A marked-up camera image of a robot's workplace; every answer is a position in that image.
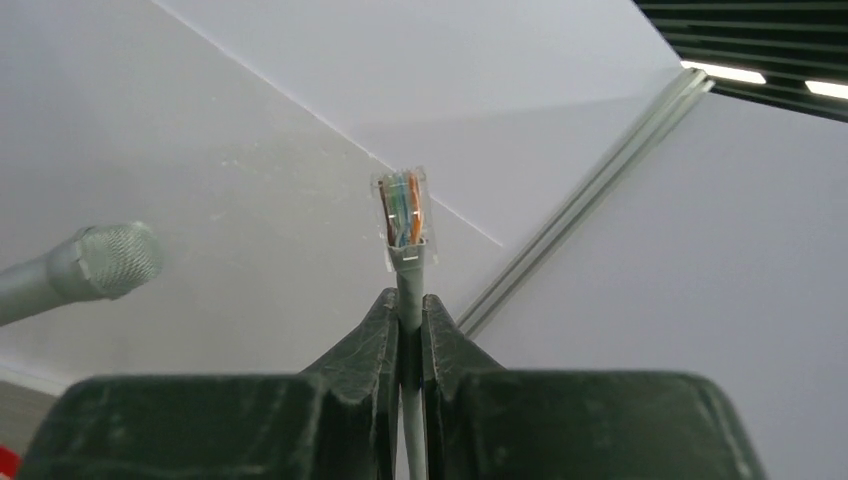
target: ethernet cable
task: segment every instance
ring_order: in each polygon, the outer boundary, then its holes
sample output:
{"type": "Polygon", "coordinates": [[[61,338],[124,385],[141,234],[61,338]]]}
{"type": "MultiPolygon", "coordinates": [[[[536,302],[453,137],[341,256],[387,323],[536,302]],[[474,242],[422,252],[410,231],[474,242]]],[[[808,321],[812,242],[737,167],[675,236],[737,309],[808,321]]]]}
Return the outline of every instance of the ethernet cable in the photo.
{"type": "Polygon", "coordinates": [[[382,238],[389,271],[397,274],[397,315],[400,323],[401,402],[407,461],[412,480],[427,478],[424,410],[421,399],[421,311],[424,265],[436,262],[430,225],[429,195],[423,169],[376,175],[382,238]]]}

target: gray cable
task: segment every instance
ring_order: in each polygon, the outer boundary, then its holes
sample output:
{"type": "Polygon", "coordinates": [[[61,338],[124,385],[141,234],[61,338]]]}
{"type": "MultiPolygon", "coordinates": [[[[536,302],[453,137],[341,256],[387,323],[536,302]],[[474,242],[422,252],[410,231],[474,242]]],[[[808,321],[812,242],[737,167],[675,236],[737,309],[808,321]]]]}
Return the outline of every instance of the gray cable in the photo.
{"type": "Polygon", "coordinates": [[[397,272],[397,313],[400,323],[400,388],[403,433],[411,480],[427,478],[424,409],[421,403],[421,311],[424,301],[424,244],[389,247],[397,272]]]}

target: transparent plastic connector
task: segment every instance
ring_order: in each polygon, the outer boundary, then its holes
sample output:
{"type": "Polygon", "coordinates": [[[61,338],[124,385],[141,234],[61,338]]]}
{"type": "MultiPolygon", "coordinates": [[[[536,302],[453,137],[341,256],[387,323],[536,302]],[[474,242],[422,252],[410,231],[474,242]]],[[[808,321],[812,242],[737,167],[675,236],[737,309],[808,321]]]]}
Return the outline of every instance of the transparent plastic connector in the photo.
{"type": "Polygon", "coordinates": [[[371,194],[389,271],[403,270],[407,262],[418,267],[437,263],[424,169],[374,174],[371,194]]]}

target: gray floor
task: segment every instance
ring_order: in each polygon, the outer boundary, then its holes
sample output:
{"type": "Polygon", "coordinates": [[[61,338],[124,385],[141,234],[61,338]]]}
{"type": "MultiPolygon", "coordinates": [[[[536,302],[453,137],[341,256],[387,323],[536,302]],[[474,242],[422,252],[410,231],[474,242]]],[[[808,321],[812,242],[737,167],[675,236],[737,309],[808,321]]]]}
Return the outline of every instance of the gray floor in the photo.
{"type": "Polygon", "coordinates": [[[23,454],[55,397],[0,382],[0,445],[23,454]]]}

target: red object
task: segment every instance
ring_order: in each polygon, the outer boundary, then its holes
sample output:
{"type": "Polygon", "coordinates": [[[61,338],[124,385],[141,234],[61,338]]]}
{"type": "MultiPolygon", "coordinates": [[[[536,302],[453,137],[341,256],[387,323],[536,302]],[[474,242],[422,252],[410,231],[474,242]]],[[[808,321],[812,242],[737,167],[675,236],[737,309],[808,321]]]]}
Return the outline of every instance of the red object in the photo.
{"type": "Polygon", "coordinates": [[[15,478],[15,474],[18,473],[18,467],[20,466],[21,457],[0,445],[0,478],[15,478]]]}

